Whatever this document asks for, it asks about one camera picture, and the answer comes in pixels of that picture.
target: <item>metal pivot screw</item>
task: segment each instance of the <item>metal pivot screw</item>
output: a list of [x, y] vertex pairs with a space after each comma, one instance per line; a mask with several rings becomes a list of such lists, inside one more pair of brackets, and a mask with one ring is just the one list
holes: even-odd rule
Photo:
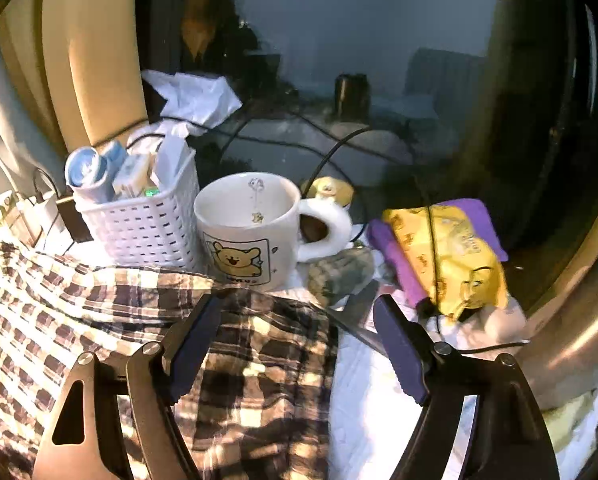
[[436, 342], [434, 348], [439, 355], [450, 355], [452, 352], [452, 347], [445, 341]]
[[157, 342], [147, 343], [142, 348], [142, 352], [144, 355], [155, 355], [159, 351], [159, 348], [161, 348], [161, 345]]
[[499, 354], [499, 360], [506, 366], [514, 366], [516, 364], [514, 357], [510, 354]]
[[92, 362], [92, 358], [93, 358], [92, 352], [84, 352], [79, 357], [77, 357], [77, 362], [80, 365], [88, 365]]

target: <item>cartoon dog print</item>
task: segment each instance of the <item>cartoon dog print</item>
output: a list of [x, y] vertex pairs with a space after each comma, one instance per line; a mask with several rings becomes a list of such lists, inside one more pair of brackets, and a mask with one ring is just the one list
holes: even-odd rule
[[219, 242], [213, 243], [213, 258], [221, 272], [239, 278], [256, 278], [261, 276], [261, 251], [255, 247], [247, 251], [223, 247]]

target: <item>yellow snack bag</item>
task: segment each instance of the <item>yellow snack bag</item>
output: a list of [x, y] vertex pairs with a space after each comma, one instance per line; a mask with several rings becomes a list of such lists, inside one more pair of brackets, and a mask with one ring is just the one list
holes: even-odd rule
[[[466, 308], [505, 308], [508, 289], [503, 267], [478, 238], [466, 214], [455, 206], [431, 208], [439, 266], [439, 312], [458, 320]], [[426, 208], [386, 209], [388, 222], [428, 296], [435, 302], [434, 262]]]

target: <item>metal pipe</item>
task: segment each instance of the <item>metal pipe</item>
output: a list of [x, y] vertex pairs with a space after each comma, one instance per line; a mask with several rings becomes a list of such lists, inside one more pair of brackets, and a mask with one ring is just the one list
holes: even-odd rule
[[562, 406], [598, 385], [598, 258], [515, 357], [542, 410]]

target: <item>white plastic basket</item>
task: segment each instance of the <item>white plastic basket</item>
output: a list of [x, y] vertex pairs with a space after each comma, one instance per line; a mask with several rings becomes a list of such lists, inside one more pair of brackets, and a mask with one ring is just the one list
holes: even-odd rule
[[155, 196], [95, 205], [76, 199], [75, 206], [115, 263], [195, 270], [202, 258], [192, 209], [198, 192], [193, 151], [175, 183]]

